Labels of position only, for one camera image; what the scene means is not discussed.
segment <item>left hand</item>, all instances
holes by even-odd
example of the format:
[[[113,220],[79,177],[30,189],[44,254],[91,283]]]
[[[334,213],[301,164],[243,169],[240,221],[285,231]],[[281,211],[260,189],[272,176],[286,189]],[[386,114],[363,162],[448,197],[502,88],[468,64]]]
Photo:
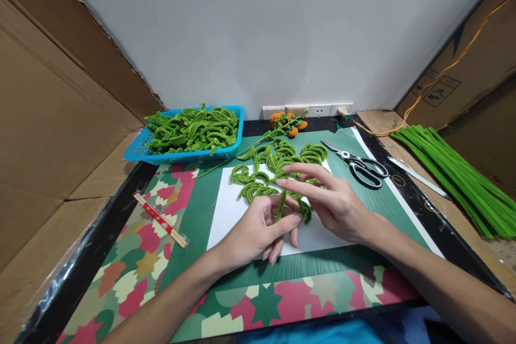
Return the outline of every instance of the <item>left hand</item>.
[[[297,225],[301,222],[299,205],[286,197],[282,218],[275,222],[281,195],[257,196],[231,231],[213,249],[221,264],[231,271],[252,262],[259,254],[274,265],[283,248],[283,235],[290,233],[290,243],[297,247]]]

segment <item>scissors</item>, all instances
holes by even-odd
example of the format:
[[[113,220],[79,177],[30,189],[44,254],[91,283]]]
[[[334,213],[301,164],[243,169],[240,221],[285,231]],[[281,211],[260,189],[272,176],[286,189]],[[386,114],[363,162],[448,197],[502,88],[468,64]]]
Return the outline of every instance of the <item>scissors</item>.
[[[356,157],[350,152],[339,149],[327,141],[321,140],[321,142],[326,145],[326,147],[336,152],[341,159],[349,164],[353,176],[355,176],[355,179],[357,179],[359,183],[370,189],[380,189],[383,186],[383,179],[389,175],[389,172],[378,161],[367,157]],[[373,168],[366,163],[373,164],[376,168]],[[364,180],[362,176],[365,176],[371,181]]]

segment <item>blue cloth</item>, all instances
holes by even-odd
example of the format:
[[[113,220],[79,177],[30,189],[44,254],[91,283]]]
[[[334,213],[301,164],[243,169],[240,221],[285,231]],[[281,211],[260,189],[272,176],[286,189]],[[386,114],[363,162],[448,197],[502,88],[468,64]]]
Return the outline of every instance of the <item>blue cloth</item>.
[[[237,344],[383,344],[372,328],[361,319],[261,329],[239,334]]]
[[[430,344],[425,320],[440,321],[430,306],[370,313],[365,320],[353,318],[332,322],[310,321],[238,335],[237,344],[383,343]]]

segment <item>hand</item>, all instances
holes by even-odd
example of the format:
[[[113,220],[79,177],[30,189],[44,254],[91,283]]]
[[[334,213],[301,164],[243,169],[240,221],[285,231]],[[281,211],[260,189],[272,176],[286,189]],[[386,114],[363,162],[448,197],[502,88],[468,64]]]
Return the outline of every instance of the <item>hand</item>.
[[[386,221],[360,201],[346,179],[338,178],[317,164],[285,166],[287,173],[301,172],[299,181],[278,180],[283,189],[306,196],[325,228],[348,242],[368,244]],[[316,178],[314,185],[305,183]]]
[[[274,265],[283,248],[283,235],[297,246],[297,225],[301,221],[297,201],[287,196],[282,218],[275,223],[281,195],[257,196],[231,231],[213,249],[228,271],[252,262],[259,254]]]

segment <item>yellow wire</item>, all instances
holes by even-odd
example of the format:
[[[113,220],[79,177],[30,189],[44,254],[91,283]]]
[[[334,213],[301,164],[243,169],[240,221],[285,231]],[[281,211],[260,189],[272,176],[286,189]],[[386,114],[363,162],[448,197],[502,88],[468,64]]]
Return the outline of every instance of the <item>yellow wire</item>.
[[[391,129],[391,130],[388,130],[388,131],[385,131],[385,132],[381,132],[381,133],[374,133],[374,132],[370,131],[369,129],[365,128],[362,124],[358,123],[357,121],[355,121],[353,119],[352,119],[352,121],[354,123],[356,123],[362,129],[364,129],[366,132],[368,132],[369,134],[372,134],[372,135],[375,135],[375,136],[378,136],[378,137],[383,137],[383,136],[389,135],[391,133],[394,133],[394,132],[400,130],[403,127],[403,125],[405,125],[405,123],[407,122],[407,118],[409,117],[410,112],[415,108],[415,106],[419,103],[419,101],[421,101],[421,98],[422,98],[423,93],[425,92],[425,90],[428,87],[430,87],[431,85],[433,85],[435,82],[437,82],[439,80],[439,78],[441,78],[445,73],[448,72],[449,69],[455,67],[461,61],[461,59],[467,54],[467,52],[469,51],[469,49],[471,48],[471,46],[473,45],[475,40],[477,40],[477,38],[480,35],[480,32],[481,32],[482,28],[484,28],[484,25],[486,24],[486,22],[494,15],[495,12],[497,12],[500,8],[502,8],[508,1],[509,0],[502,1],[495,9],[493,9],[491,12],[489,12],[489,14],[480,23],[480,26],[479,26],[477,32],[475,33],[475,35],[473,35],[473,37],[471,38],[469,43],[464,47],[464,49],[462,50],[462,52],[458,56],[458,58],[452,64],[450,64],[450,66],[448,66],[443,71],[441,71],[439,74],[437,74],[437,76],[434,78],[433,81],[431,81],[429,84],[425,85],[421,89],[421,91],[420,91],[420,93],[418,95],[418,98],[415,100],[414,104],[405,111],[405,114],[403,115],[403,121],[402,121],[402,123],[397,128]]]

